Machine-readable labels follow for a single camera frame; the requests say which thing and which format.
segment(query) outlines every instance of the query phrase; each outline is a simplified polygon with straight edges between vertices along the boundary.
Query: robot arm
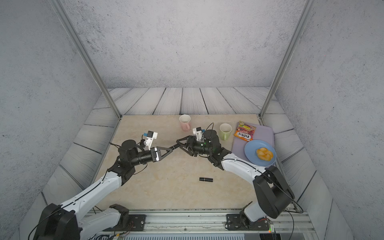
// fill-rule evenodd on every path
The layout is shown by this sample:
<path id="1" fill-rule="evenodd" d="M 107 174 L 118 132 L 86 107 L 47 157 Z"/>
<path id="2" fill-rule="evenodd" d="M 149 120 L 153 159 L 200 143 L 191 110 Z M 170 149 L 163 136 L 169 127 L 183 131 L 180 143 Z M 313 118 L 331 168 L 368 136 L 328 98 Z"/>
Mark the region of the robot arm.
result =
<path id="1" fill-rule="evenodd" d="M 207 154 L 208 160 L 215 167 L 233 172 L 254 186 L 258 202 L 252 202 L 241 212 L 246 225 L 251 225 L 265 216 L 277 218 L 295 198 L 288 183 L 275 166 L 260 167 L 237 157 L 221 147 L 215 130 L 206 130 L 202 134 L 201 141 L 198 139 L 198 135 L 187 136 L 176 142 L 190 156 Z"/>
<path id="2" fill-rule="evenodd" d="M 146 137 L 139 144 L 134 140 L 124 141 L 115 163 L 99 180 L 60 205 L 48 205 L 41 214 L 33 240 L 85 240 L 110 227 L 124 231 L 129 226 L 129 210 L 120 205 L 112 205 L 91 217 L 84 216 L 109 193 L 124 185 L 135 173 L 136 165 L 161 161 L 178 147 L 176 144 L 170 148 L 151 148 L 157 133 L 149 131 Z"/>

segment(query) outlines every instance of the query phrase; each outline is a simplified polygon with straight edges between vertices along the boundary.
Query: pink mug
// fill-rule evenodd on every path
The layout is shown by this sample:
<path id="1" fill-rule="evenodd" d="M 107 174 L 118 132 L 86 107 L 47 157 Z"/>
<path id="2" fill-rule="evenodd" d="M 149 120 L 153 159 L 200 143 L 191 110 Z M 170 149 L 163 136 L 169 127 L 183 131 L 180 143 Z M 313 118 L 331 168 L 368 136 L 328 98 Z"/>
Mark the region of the pink mug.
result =
<path id="1" fill-rule="evenodd" d="M 184 132 L 188 132 L 190 129 L 191 129 L 191 117 L 187 114 L 184 114 L 184 115 L 181 115 L 179 117 L 179 121 L 180 121 L 180 126 L 181 126 L 181 129 L 184 131 Z"/>

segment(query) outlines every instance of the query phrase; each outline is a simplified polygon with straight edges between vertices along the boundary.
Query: green mug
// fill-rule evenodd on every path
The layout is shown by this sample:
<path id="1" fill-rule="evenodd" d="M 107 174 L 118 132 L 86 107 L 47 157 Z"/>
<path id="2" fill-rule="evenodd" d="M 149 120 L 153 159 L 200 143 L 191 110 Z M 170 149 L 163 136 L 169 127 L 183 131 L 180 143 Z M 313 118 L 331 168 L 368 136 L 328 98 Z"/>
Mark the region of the green mug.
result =
<path id="1" fill-rule="evenodd" d="M 228 123 L 223 123 L 220 125 L 220 139 L 221 140 L 228 140 L 228 138 L 231 136 L 232 132 L 232 126 L 229 125 Z"/>

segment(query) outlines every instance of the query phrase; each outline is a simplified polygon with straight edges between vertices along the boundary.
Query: wooden plank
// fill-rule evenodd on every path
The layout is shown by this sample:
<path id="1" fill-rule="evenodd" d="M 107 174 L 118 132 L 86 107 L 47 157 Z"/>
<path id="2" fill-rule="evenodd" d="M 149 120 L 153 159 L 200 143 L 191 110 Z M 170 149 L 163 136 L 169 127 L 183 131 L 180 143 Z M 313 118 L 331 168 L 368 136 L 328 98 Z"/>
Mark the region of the wooden plank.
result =
<path id="1" fill-rule="evenodd" d="M 42 194 L 39 193 L 20 224 L 20 239 L 28 239 L 29 233 L 39 223 L 41 212 L 46 206 Z"/>
<path id="2" fill-rule="evenodd" d="M 236 114 L 258 114 L 260 108 L 244 97 L 234 88 L 217 88 L 226 101 L 230 104 Z"/>
<path id="3" fill-rule="evenodd" d="M 208 114 L 200 88 L 183 88 L 181 114 Z"/>
<path id="4" fill-rule="evenodd" d="M 312 221 L 319 239 L 324 239 L 332 205 L 332 196 L 327 186 L 316 172 L 298 203 Z"/>
<path id="5" fill-rule="evenodd" d="M 293 129 L 291 121 L 285 114 L 265 114 L 263 120 L 266 126 L 273 129 L 275 134 Z"/>
<path id="6" fill-rule="evenodd" d="M 265 87 L 240 87 L 235 89 L 260 109 L 263 107 L 266 96 L 268 94 L 268 90 Z M 284 113 L 284 110 L 278 101 L 271 101 L 266 113 L 278 114 Z"/>
<path id="7" fill-rule="evenodd" d="M 165 88 L 149 88 L 126 113 L 127 115 L 148 115 L 155 111 Z"/>
<path id="8" fill-rule="evenodd" d="M 336 201 L 332 201 L 325 240 L 353 240 L 353 234 L 348 223 L 341 214 Z"/>
<path id="9" fill-rule="evenodd" d="M 305 148 L 282 163 L 296 200 L 301 196 L 316 169 Z"/>
<path id="10" fill-rule="evenodd" d="M 89 114 L 84 124 L 115 127 L 118 122 L 118 118 L 113 112 L 112 108 L 99 108 L 93 109 Z"/>
<path id="11" fill-rule="evenodd" d="M 83 187 L 87 188 L 101 161 L 101 154 L 72 144 L 60 165 Z"/>
<path id="12" fill-rule="evenodd" d="M 161 114 L 180 114 L 182 88 L 166 88 L 154 115 Z"/>
<path id="13" fill-rule="evenodd" d="M 275 150 L 282 162 L 303 147 L 295 130 L 275 134 Z"/>
<path id="14" fill-rule="evenodd" d="M 109 90 L 109 94 L 111 95 L 112 99 L 116 101 L 116 99 L 121 97 L 124 93 L 128 92 L 129 90 L 130 88 L 113 88 Z M 101 94 L 93 108 L 95 109 L 95 108 L 109 108 L 109 107 L 110 105 L 108 104 L 104 95 Z"/>
<path id="15" fill-rule="evenodd" d="M 148 88 L 133 88 L 119 99 L 115 101 L 115 104 L 121 114 L 126 114 L 133 105 L 144 95 Z"/>
<path id="16" fill-rule="evenodd" d="M 72 198 L 83 189 L 60 166 L 58 166 L 43 189 L 43 194 L 48 205 L 56 205 Z"/>
<path id="17" fill-rule="evenodd" d="M 103 153 L 113 131 L 113 127 L 83 125 L 73 142 Z"/>
<path id="18" fill-rule="evenodd" d="M 217 88 L 200 88 L 208 114 L 236 114 Z"/>

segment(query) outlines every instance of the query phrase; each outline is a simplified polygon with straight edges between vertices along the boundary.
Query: metal rail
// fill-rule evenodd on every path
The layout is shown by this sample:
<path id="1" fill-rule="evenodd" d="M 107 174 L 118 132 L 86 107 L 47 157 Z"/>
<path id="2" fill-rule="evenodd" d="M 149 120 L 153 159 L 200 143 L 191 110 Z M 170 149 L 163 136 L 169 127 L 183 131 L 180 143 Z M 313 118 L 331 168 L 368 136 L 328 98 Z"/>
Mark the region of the metal rail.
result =
<path id="1" fill-rule="evenodd" d="M 287 47 L 284 58 L 281 61 L 280 67 L 276 73 L 276 76 L 275 76 L 272 84 L 271 84 L 271 88 L 269 90 L 269 93 L 266 97 L 266 100 L 265 100 L 264 105 L 262 107 L 262 110 L 260 112 L 260 118 L 261 119 L 263 119 L 263 116 L 268 109 L 269 103 L 271 102 L 273 95 L 275 94 L 275 92 L 276 92 L 276 90 L 277 90 L 277 88 L 281 82 L 281 79 L 283 77 L 285 69 L 287 68 L 288 63 L 289 63 L 289 61 L 293 55 L 293 52 L 295 51 L 295 47 L 297 45 L 297 42 L 299 41 L 300 36 L 303 33 L 305 25 L 308 21 L 308 18 L 309 18 L 310 14 L 313 10 L 313 3 L 314 3 L 314 0 L 307 0 L 307 2 L 305 3 L 303 12 L 301 13 L 301 16 L 299 18 L 299 22 L 297 23 L 295 31 L 293 32 L 291 41 Z"/>
<path id="2" fill-rule="evenodd" d="M 225 229 L 226 215 L 238 214 L 240 210 L 130 210 L 129 214 L 145 214 L 144 231 L 135 234 L 160 233 L 269 233 L 269 231 L 228 231 Z M 86 217 L 93 215 L 90 211 Z M 292 213 L 295 232 L 315 233 L 307 212 Z M 293 222 L 287 212 L 270 219 L 276 233 L 291 233 Z"/>
<path id="3" fill-rule="evenodd" d="M 93 79 L 99 86 L 101 92 L 105 96 L 105 99 L 113 109 L 113 112 L 116 114 L 116 116 L 121 119 L 121 113 L 117 106 L 115 105 L 111 95 L 109 94 L 108 89 L 106 88 L 104 82 L 102 81 L 99 73 L 97 72 L 91 58 L 89 57 L 87 51 L 85 50 L 85 47 L 80 41 L 79 36 L 77 35 L 75 29 L 73 28 L 73 25 L 71 24 L 71 21 L 69 20 L 67 14 L 64 11 L 63 5 L 61 4 L 60 0 L 50 0 L 51 6 L 56 12 L 60 22 L 62 23 L 64 29 L 68 33 L 69 37 L 72 39 L 72 42 L 76 46 L 77 51 L 79 52 L 81 58 L 83 59 L 85 65 L 89 69 L 89 71 L 92 74 Z"/>

